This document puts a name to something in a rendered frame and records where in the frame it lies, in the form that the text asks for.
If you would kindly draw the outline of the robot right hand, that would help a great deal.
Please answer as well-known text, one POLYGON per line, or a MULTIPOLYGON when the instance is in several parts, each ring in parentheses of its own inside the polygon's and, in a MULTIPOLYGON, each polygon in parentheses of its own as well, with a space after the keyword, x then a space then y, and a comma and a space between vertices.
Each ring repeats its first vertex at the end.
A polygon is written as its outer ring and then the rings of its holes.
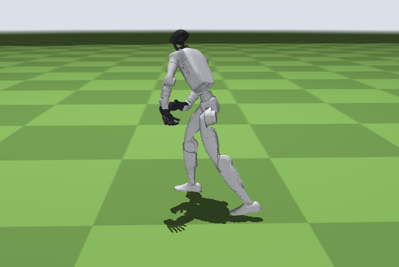
POLYGON ((169 102, 168 108, 170 111, 171 110, 174 111, 174 110, 178 110, 178 109, 183 110, 185 105, 189 105, 189 104, 187 102, 179 102, 175 99, 174 102, 169 102))

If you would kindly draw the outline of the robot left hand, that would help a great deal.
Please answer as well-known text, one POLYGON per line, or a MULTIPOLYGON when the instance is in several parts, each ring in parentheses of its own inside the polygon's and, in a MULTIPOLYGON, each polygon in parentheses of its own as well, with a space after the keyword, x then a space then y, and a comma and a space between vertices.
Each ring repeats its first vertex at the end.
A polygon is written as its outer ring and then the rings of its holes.
POLYGON ((174 120, 180 121, 180 119, 177 119, 177 118, 173 117, 170 114, 169 108, 168 109, 162 109, 162 107, 160 106, 160 112, 162 114, 162 119, 163 119, 165 125, 168 124, 168 125, 174 126, 174 125, 178 125, 179 124, 179 122, 176 123, 174 120))

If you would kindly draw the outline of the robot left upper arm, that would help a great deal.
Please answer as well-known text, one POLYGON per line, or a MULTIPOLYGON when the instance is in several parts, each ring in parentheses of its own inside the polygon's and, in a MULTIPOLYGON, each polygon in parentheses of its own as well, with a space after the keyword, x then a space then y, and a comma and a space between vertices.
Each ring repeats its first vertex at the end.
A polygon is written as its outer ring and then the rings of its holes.
POLYGON ((165 85, 173 87, 176 78, 174 77, 178 68, 178 63, 183 60, 183 51, 175 51, 168 56, 167 74, 165 77, 165 85))

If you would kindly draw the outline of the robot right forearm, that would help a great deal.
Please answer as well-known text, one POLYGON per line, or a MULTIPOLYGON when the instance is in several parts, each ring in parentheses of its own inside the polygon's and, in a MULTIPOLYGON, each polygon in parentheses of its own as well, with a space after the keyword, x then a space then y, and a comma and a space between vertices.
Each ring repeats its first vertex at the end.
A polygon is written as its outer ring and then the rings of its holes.
POLYGON ((189 97, 185 100, 185 102, 187 102, 189 105, 185 105, 183 110, 187 111, 188 109, 190 109, 193 106, 194 102, 196 100, 198 100, 198 98, 199 97, 198 97, 197 93, 194 91, 191 91, 189 97))

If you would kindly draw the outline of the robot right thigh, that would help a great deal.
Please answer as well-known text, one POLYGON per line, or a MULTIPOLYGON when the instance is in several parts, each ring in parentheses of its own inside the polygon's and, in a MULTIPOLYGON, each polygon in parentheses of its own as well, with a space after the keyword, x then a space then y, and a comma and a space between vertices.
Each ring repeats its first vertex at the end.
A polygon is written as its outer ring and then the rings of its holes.
POLYGON ((194 152, 198 148, 198 142, 193 137, 195 133, 200 130, 200 114, 202 113, 200 106, 195 110, 191 116, 185 131, 184 145, 185 150, 194 152))

